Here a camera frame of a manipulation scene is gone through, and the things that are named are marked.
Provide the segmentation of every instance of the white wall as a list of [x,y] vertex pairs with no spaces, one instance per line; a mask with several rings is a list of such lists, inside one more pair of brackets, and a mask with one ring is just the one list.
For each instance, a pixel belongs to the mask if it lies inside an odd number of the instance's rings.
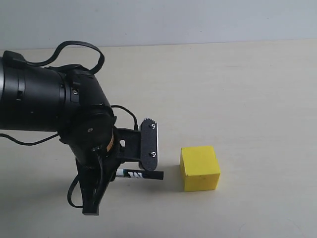
[[4,0],[0,49],[317,38],[316,0]]

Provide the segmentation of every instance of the yellow block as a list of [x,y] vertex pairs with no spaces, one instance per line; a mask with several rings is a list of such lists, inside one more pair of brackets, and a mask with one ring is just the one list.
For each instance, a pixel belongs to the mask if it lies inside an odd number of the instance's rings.
[[212,146],[181,148],[180,169],[185,192],[216,189],[220,167]]

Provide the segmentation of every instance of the robotic arm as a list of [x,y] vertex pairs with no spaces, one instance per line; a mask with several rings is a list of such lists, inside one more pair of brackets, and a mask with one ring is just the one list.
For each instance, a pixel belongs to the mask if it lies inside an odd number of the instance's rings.
[[[100,53],[97,65],[87,69],[79,64],[45,67],[68,45],[80,45]],[[5,51],[0,57],[0,129],[51,131],[57,134],[44,140],[24,143],[0,134],[21,145],[36,145],[59,136],[76,158],[78,175],[67,199],[82,208],[84,215],[98,215],[99,204],[108,184],[115,177],[163,179],[155,172],[158,165],[157,124],[145,119],[140,128],[126,108],[111,106],[95,74],[105,57],[95,46],[79,41],[60,44],[44,62],[28,62],[21,54]],[[116,128],[112,108],[127,111],[134,129]],[[124,162],[138,162],[142,170],[118,169]],[[75,206],[72,192],[79,182],[83,205]]]

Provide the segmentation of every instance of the yellow cube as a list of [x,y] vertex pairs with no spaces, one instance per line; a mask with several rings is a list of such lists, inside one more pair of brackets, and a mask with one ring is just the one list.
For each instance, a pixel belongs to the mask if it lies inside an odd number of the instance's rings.
[[185,192],[216,189],[220,167],[212,146],[181,148],[180,169]]

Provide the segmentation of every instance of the white table surface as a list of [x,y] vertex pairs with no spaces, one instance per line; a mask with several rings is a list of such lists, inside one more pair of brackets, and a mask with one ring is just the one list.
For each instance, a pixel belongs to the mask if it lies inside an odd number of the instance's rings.
[[[67,146],[0,139],[1,237],[317,237],[317,40],[102,51],[97,77],[109,101],[159,123],[165,180],[116,179],[100,215],[87,217],[66,200],[76,175]],[[53,50],[20,52],[43,61]],[[56,65],[96,61],[76,48]],[[118,126],[132,126],[115,112]],[[48,135],[7,133],[24,141]],[[217,190],[182,192],[180,148],[210,144],[222,172]],[[80,204],[78,191],[74,200]]]

